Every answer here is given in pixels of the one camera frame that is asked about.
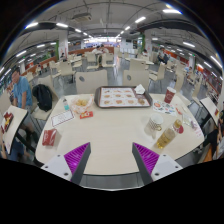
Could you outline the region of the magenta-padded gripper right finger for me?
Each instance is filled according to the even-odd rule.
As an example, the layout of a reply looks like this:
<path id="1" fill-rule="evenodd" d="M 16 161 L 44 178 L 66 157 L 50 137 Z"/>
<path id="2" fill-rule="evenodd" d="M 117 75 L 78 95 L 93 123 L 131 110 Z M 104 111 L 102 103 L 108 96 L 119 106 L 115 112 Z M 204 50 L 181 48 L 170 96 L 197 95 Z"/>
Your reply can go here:
<path id="1" fill-rule="evenodd" d="M 132 154 L 145 185 L 182 169 L 169 155 L 159 155 L 138 143 L 132 145 Z"/>

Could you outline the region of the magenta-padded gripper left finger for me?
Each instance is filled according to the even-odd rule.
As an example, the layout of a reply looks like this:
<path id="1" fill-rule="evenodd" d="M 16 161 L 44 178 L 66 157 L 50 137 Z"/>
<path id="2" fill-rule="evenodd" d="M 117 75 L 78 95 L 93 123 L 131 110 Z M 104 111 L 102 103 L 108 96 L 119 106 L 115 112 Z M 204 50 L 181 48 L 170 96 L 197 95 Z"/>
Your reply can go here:
<path id="1" fill-rule="evenodd" d="M 54 156 L 42 169 L 79 185 L 90 153 L 91 145 L 85 143 L 64 155 Z"/>

